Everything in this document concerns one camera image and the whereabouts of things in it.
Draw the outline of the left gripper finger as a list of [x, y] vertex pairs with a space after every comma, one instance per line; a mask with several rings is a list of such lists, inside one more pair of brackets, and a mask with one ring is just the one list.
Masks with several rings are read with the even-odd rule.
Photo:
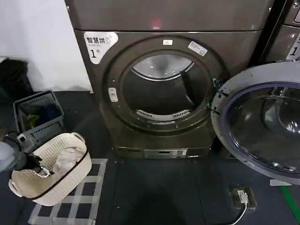
[[44, 167], [36, 167], [34, 173], [41, 178], [47, 178], [51, 175], [50, 171]]
[[54, 172], [49, 170], [46, 166], [40, 165], [39, 175], [53, 175]]

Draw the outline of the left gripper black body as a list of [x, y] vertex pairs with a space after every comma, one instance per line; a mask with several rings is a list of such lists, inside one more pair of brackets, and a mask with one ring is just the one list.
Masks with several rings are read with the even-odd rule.
[[42, 158], [40, 158], [39, 156], [34, 154], [26, 154], [25, 169], [40, 171], [42, 168], [40, 161], [42, 161]]

